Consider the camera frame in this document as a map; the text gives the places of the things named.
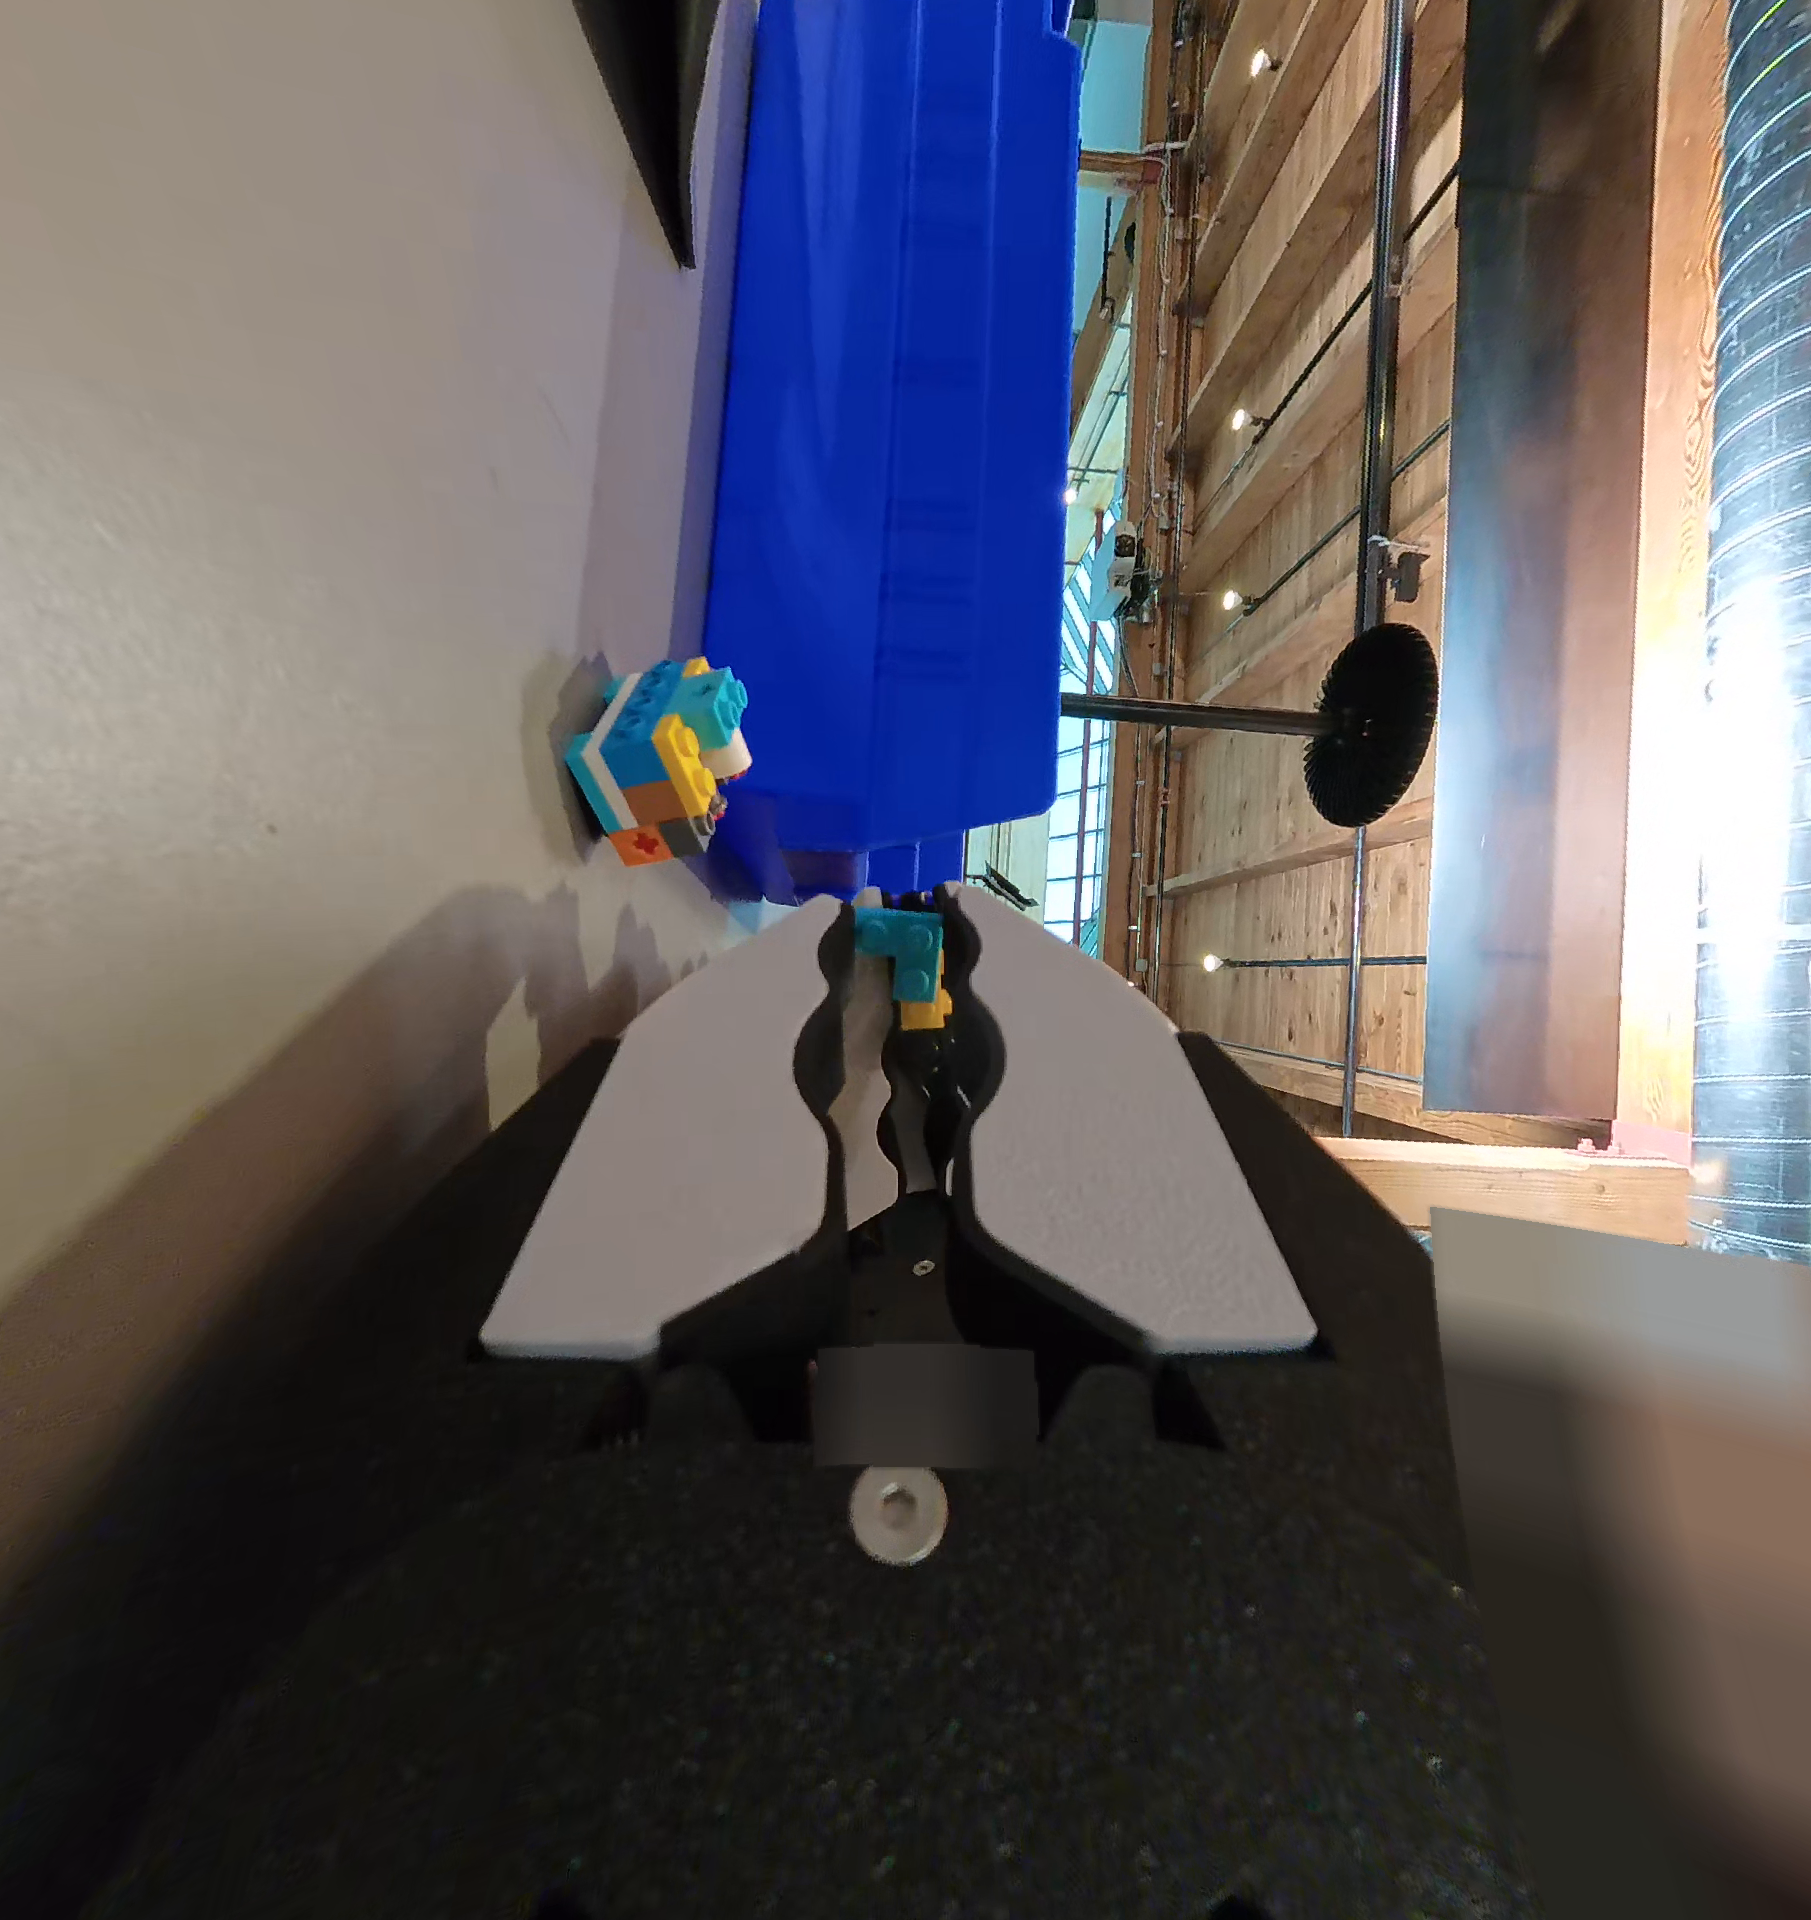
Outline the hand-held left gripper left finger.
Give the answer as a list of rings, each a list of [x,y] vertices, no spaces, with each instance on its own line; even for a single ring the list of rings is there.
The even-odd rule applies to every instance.
[[[855,964],[812,899],[660,995],[610,1068],[483,1321],[491,1359],[641,1361],[668,1327],[846,1230]]]

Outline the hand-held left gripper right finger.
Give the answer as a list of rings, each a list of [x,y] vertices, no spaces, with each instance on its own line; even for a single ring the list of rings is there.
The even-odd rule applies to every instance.
[[[946,887],[968,1113],[950,1305],[1072,1356],[1306,1356],[1319,1324],[1178,1026],[1106,964]]]

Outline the yellow and black brick assembly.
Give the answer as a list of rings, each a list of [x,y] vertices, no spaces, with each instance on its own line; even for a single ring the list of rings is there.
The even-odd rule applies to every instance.
[[[895,893],[895,895],[889,895],[889,908],[932,910],[932,912],[939,912],[944,920],[944,910],[936,893],[924,893],[924,892]],[[944,970],[941,970],[939,1002],[936,1006],[917,1006],[917,1004],[898,1002],[899,1025],[904,1031],[936,1032],[948,1026],[952,1018],[952,995],[948,990],[946,972],[948,972],[948,966],[946,966],[946,920],[944,920]]]

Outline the teal corner plate brick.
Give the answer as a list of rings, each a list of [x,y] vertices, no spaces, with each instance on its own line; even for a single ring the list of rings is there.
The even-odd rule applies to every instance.
[[[917,908],[857,905],[853,938],[859,956],[894,966],[894,999],[936,1006],[941,995],[944,920]]]

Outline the multicoloured brick model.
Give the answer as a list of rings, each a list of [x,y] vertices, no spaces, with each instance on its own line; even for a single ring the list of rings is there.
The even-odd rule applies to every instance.
[[[703,658],[614,674],[561,764],[588,822],[630,871],[696,860],[752,767],[747,685]]]

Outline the wooden ceiling beam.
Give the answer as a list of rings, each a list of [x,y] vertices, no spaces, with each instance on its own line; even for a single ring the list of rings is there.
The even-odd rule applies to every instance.
[[[1469,5],[1432,1109],[1691,1156],[1727,5]]]

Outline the blue storage bin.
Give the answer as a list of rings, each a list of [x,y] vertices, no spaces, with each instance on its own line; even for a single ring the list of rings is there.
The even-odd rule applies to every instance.
[[[703,650],[711,863],[931,888],[1059,790],[1084,60],[1068,5],[757,16]]]

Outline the black wood-edged panel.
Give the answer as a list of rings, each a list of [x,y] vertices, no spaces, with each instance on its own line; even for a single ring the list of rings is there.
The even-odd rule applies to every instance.
[[[757,2],[578,2],[587,44],[679,269],[736,253]]]

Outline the silver air duct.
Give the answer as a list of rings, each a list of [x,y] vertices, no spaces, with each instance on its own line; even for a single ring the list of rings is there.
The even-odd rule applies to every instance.
[[[1811,2],[1729,10],[1695,1235],[1811,1265]]]

